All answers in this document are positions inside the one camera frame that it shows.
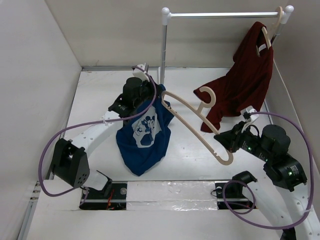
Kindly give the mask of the blue printed t-shirt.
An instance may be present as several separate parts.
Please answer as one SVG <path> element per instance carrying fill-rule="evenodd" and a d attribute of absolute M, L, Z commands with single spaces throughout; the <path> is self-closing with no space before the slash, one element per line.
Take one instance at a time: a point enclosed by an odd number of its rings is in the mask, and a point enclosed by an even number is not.
<path fill-rule="evenodd" d="M 156 97 L 148 110 L 124 125 L 116 133 L 116 143 L 124 164 L 137 176 L 158 163 L 169 146 L 171 130 L 169 123 L 174 118 Z"/>

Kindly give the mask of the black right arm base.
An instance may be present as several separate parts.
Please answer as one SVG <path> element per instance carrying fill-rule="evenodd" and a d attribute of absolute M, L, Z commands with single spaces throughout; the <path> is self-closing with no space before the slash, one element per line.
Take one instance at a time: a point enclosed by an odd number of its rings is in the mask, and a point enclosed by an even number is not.
<path fill-rule="evenodd" d="M 234 175 L 232 180 L 241 181 L 245 184 L 257 182 L 257 179 L 249 171 L 243 171 Z M 229 180 L 216 181 L 214 183 L 215 189 L 210 192 L 210 194 L 216 198 L 219 210 L 228 209 L 222 195 L 223 188 L 227 182 L 229 182 Z M 249 210 L 253 206 L 253 203 L 242 194 L 242 190 L 243 185 L 239 183 L 230 183 L 225 189 L 227 203 L 233 210 Z"/>

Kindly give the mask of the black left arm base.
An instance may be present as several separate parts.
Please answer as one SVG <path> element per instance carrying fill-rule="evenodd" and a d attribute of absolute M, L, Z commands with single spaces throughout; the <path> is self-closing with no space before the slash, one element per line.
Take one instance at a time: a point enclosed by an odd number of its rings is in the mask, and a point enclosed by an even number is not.
<path fill-rule="evenodd" d="M 88 211 L 122 211 L 127 209 L 127 182 L 114 182 L 107 196 L 101 192 L 89 188 L 89 193 L 83 204 L 79 206 L 81 210 Z"/>

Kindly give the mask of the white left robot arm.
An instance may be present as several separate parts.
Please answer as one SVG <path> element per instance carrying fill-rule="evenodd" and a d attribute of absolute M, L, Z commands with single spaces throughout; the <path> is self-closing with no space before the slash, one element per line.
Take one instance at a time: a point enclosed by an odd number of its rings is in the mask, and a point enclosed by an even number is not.
<path fill-rule="evenodd" d="M 73 139 L 61 138 L 56 142 L 49 170 L 75 189 L 94 190 L 98 197 L 107 198 L 112 191 L 112 179 L 90 169 L 89 156 L 108 137 L 138 117 L 162 91 L 160 85 L 151 81 L 128 78 L 100 124 L 93 124 Z"/>

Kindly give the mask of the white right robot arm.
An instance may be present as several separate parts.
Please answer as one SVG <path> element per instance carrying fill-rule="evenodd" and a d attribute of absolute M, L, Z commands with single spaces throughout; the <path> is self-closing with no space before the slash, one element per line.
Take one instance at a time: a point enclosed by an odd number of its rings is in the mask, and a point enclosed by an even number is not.
<path fill-rule="evenodd" d="M 263 170 L 282 196 L 288 213 L 260 189 L 257 178 L 249 171 L 238 173 L 225 183 L 222 198 L 226 200 L 233 195 L 248 197 L 252 201 L 250 210 L 257 207 L 271 224 L 250 222 L 250 225 L 276 230 L 282 240 L 318 240 L 320 221 L 313 208 L 312 153 L 308 154 L 310 177 L 307 177 L 300 162 L 289 155 L 291 139 L 282 127 L 269 124 L 256 135 L 251 133 L 251 127 L 249 122 L 241 121 L 214 138 L 230 153 L 243 149 L 264 161 Z"/>

